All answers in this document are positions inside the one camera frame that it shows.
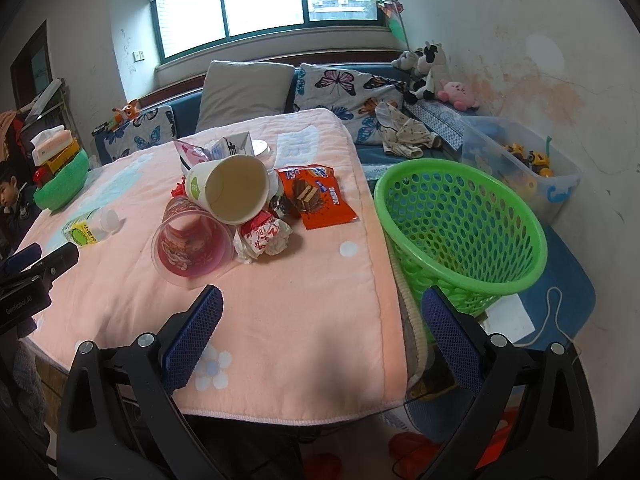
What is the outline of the blue sofa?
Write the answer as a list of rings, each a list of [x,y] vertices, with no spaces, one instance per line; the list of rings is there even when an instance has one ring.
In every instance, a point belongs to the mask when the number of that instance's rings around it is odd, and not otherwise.
[[[384,63],[346,63],[337,64],[335,67],[380,75],[404,82],[405,84],[408,84],[409,82],[409,76],[407,74]],[[196,122],[198,121],[198,111],[200,110],[203,84],[204,78],[198,76],[194,84],[188,85],[188,90],[186,90],[186,92],[182,92],[180,94],[171,93],[167,100],[151,104],[143,110],[148,110],[149,108],[161,105],[171,106],[174,111],[177,126],[176,139],[183,138],[184,136],[192,136],[192,134],[195,133]],[[416,104],[407,105],[405,110],[409,116],[419,119],[416,117],[416,112],[414,111],[416,109]],[[465,113],[468,114],[468,116],[474,116],[477,113],[477,110],[467,110]],[[423,156],[426,158],[450,158],[454,156],[455,152],[456,151],[453,151],[444,141],[442,141],[441,148],[438,148],[437,150],[426,150]],[[385,169],[401,161],[401,158],[398,156],[385,155],[383,153],[383,149],[379,146],[359,145],[357,153],[369,181],[378,179]]]

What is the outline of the clear toy storage box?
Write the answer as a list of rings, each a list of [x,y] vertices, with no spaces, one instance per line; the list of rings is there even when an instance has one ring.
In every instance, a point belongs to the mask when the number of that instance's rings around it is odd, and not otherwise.
[[[513,120],[469,116],[462,119],[462,127],[461,161],[512,188],[540,222],[551,223],[582,178],[574,162],[552,145],[550,139]],[[512,143],[524,145],[526,151],[547,152],[554,176],[538,176],[519,162],[504,149]]]

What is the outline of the butterfly cushion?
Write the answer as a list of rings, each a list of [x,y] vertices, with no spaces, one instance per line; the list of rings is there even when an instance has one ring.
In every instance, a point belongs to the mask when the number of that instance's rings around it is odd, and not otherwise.
[[[355,144],[381,145],[375,109],[383,102],[401,108],[405,90],[404,82],[384,76],[303,63],[296,76],[293,110],[329,110]]]
[[[132,122],[124,122],[115,130],[99,128],[94,140],[100,163],[107,165],[134,152],[171,142],[176,137],[174,111],[169,105],[161,105],[142,110]]]

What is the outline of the red clear plastic cup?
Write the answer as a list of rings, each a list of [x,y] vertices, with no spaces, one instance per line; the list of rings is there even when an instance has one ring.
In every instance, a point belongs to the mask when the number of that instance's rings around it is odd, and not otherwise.
[[[186,196],[173,197],[154,233],[151,258],[171,284],[192,288],[206,284],[234,265],[229,229]]]

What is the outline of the red white wrapper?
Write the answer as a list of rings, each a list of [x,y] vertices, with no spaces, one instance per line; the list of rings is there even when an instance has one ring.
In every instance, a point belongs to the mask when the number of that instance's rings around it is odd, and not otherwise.
[[[233,237],[236,260],[251,263],[262,255],[276,256],[288,247],[293,230],[271,212],[262,210],[239,226]]]

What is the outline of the child in background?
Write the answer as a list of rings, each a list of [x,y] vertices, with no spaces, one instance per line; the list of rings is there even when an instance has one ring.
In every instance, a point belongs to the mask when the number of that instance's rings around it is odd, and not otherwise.
[[[40,215],[35,203],[35,185],[29,185],[17,177],[14,166],[8,160],[1,162],[1,233],[6,240],[2,256],[9,257],[17,251],[22,240]]]

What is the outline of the butterfly cushion left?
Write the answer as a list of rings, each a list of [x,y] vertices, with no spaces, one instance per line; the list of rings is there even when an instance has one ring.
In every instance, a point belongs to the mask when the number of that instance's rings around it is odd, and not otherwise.
[[[142,110],[132,122],[124,122],[115,130],[99,128],[94,140],[100,163],[107,165],[134,152],[171,142],[176,137],[174,111],[169,105],[161,105]]]

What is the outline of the colourful pinwheel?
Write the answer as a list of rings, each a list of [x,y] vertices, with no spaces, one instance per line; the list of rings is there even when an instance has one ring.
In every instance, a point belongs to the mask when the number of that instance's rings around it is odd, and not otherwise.
[[[388,28],[392,35],[400,42],[402,42],[407,50],[410,50],[410,44],[402,18],[402,12],[404,12],[404,6],[399,0],[375,0],[378,10],[380,10],[386,17]]]

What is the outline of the green bowl with boxes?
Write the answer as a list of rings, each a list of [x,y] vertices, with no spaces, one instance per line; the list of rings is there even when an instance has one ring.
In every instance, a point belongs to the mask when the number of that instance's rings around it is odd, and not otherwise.
[[[41,210],[58,211],[84,187],[89,157],[64,125],[41,131],[32,139],[32,145],[34,201]]]

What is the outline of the pink strawberry snack bag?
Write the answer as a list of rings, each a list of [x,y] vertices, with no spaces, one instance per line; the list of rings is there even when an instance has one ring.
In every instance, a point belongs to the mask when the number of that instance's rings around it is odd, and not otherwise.
[[[178,153],[181,171],[185,177],[195,165],[201,162],[209,162],[212,159],[210,151],[201,146],[175,140],[174,147]]]

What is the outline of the orange wafer snack wrapper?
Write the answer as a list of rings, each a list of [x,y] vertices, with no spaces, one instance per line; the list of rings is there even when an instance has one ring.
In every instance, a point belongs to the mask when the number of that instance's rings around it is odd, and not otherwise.
[[[339,226],[358,219],[346,203],[331,167],[288,166],[277,170],[286,198],[306,230]]]

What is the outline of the beige crumpled clothes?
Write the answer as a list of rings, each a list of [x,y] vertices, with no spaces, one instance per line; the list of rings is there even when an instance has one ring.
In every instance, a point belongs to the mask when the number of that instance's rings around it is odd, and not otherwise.
[[[410,118],[389,102],[375,107],[381,127],[383,151],[405,159],[421,158],[426,150],[442,147],[442,139],[417,119]]]

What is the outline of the clear lemon juice bottle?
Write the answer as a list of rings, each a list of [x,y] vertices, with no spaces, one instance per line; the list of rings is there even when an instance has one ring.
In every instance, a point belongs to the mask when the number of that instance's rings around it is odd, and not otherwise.
[[[73,218],[63,226],[62,234],[68,242],[79,247],[103,242],[122,226],[122,219],[112,208],[96,208]]]

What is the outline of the white milk carton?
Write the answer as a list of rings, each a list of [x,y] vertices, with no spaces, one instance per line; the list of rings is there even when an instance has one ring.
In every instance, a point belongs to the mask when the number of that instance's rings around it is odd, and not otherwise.
[[[213,160],[221,160],[232,155],[255,155],[252,137],[248,131],[222,136],[212,144],[209,153]]]

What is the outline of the green plastic basket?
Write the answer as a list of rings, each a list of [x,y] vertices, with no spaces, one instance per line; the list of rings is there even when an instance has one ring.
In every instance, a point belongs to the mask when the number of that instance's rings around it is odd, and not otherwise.
[[[436,286],[460,312],[479,316],[544,273],[548,244],[536,214],[478,169],[407,160],[384,172],[373,197],[414,301]]]

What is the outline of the pink quilted table cover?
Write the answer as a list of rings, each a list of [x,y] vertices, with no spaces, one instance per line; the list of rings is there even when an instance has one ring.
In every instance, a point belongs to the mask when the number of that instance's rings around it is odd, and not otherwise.
[[[299,141],[294,162],[332,168],[357,218],[318,230],[294,226],[282,254],[214,278],[224,313],[176,404],[186,414],[303,426],[401,404],[408,372],[398,295],[352,138],[317,108],[208,129],[191,142],[245,131],[270,145],[285,134]],[[63,243],[64,224],[86,211],[107,207],[122,218],[115,235],[81,248],[36,317],[30,340],[62,370],[83,341],[126,346],[192,304],[194,290],[166,281],[151,252],[180,177],[171,144],[134,153],[90,171],[80,194],[62,211],[40,214],[25,236],[50,252]]]

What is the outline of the cow plush toy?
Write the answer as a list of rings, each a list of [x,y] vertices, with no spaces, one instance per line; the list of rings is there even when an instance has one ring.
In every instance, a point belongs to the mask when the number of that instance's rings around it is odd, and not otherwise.
[[[434,100],[442,90],[440,81],[450,76],[444,47],[428,41],[422,49],[402,52],[392,66],[410,76],[405,100],[411,105]]]

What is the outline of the pink plush toy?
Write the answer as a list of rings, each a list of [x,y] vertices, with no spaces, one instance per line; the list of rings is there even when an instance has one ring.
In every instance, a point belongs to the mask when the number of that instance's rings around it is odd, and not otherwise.
[[[480,107],[480,102],[477,101],[475,94],[466,84],[446,79],[442,79],[440,84],[442,88],[436,94],[440,102],[448,103],[460,112],[477,110]]]

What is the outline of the butterfly cushion right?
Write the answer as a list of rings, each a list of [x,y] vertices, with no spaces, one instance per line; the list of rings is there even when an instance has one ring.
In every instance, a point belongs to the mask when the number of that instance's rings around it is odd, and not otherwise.
[[[383,102],[401,108],[405,90],[404,82],[384,76],[303,63],[296,76],[293,110],[329,110],[355,144],[381,145],[375,109]]]

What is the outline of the patterned grey cloth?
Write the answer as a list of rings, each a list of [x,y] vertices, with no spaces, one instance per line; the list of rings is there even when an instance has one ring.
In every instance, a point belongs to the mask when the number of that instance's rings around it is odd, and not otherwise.
[[[463,144],[462,119],[468,116],[439,101],[421,101],[416,104],[416,117],[436,133],[453,151]]]

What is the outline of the red mesh net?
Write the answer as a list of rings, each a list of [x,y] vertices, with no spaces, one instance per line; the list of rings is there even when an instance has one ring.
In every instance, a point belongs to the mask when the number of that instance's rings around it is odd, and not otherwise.
[[[175,188],[170,192],[173,198],[176,197],[186,197],[186,186],[184,185],[186,180],[181,179],[175,186]]]

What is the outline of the round peel-off lid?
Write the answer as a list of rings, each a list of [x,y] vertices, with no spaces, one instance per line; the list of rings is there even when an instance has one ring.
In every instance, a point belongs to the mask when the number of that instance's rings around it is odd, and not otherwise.
[[[256,157],[267,156],[270,153],[270,146],[264,140],[253,140],[252,149]]]

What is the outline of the fox plush toy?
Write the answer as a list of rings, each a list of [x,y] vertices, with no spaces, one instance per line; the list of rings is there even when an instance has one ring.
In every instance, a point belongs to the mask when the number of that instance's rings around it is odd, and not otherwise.
[[[108,122],[107,129],[114,131],[125,122],[131,122],[141,113],[141,107],[138,100],[129,101],[124,107],[112,109],[113,118]]]

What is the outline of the white paper cup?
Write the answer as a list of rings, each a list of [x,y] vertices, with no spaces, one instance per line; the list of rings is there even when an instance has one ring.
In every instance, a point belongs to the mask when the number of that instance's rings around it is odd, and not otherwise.
[[[193,203],[229,226],[256,217],[270,190],[266,167],[250,155],[200,162],[186,175],[184,188]]]

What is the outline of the yellow toy truck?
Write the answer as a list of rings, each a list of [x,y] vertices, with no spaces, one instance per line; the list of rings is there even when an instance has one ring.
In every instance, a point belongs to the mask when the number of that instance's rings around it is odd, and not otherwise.
[[[518,143],[505,145],[504,149],[538,176],[554,176],[547,152],[526,151],[525,146]]]

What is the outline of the grey pillow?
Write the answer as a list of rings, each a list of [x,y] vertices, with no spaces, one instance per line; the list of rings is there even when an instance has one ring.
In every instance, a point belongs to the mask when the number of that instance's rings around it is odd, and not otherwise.
[[[294,75],[290,64],[210,62],[195,131],[282,114]]]

